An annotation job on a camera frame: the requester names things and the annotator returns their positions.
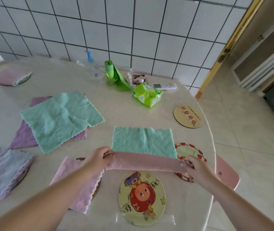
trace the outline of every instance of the green package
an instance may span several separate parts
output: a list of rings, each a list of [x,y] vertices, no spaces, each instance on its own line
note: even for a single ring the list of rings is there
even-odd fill
[[[162,91],[159,91],[146,82],[136,86],[133,96],[148,108],[153,107],[162,97]]]
[[[109,86],[116,85],[118,91],[130,91],[132,87],[129,83],[123,78],[122,74],[115,67],[111,60],[105,61],[105,70],[106,70],[106,83]]]

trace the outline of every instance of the remote control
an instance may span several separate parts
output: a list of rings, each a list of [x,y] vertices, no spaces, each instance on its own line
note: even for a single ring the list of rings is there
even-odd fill
[[[153,84],[152,87],[156,88],[157,90],[174,90],[177,89],[175,83],[167,83],[167,84]]]

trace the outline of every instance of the pink chair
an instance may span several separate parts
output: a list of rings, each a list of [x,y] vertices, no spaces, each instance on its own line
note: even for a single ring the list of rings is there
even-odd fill
[[[227,186],[235,190],[239,185],[239,175],[235,170],[224,161],[219,155],[216,155],[216,175],[220,178],[220,180],[225,183]]]

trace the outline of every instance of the hand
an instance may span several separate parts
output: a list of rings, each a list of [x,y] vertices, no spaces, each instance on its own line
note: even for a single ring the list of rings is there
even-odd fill
[[[114,153],[111,148],[100,147],[95,149],[93,154],[85,159],[82,167],[89,170],[91,174],[96,175],[106,168],[113,157]]]
[[[219,177],[207,162],[203,162],[194,156],[189,156],[185,159],[185,163],[189,177],[193,178],[195,182],[210,193],[212,193],[217,183],[221,183]]]

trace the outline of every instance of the cartoon coaster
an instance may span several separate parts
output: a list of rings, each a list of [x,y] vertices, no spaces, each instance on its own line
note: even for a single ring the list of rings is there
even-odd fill
[[[198,157],[202,161],[207,161],[207,159],[204,158],[203,152],[195,148],[195,146],[192,144],[176,143],[174,147],[175,147],[178,159],[185,159],[186,157],[192,155],[192,156]],[[179,178],[185,181],[194,182],[194,180],[190,180],[189,177],[187,178],[181,173],[175,173],[175,174],[178,175]]]
[[[153,225],[165,210],[164,187],[151,172],[136,171],[122,182],[119,205],[122,214],[133,225]]]
[[[181,105],[176,107],[173,115],[181,125],[189,128],[200,127],[204,122],[202,112],[196,111],[190,106]]]
[[[85,157],[80,157],[80,158],[76,158],[76,160],[79,160],[79,161],[84,161],[85,160]],[[96,196],[99,188],[100,188],[100,183],[101,183],[101,180],[98,182],[97,184],[97,187],[96,187],[96,190],[94,191],[93,195],[92,195],[92,199],[94,199],[94,197]]]
[[[16,186],[18,186],[18,184],[23,180],[23,178],[26,176],[27,172],[29,171],[29,168],[30,168],[30,166],[23,172],[23,174],[17,180],[16,185],[12,189],[14,189]]]

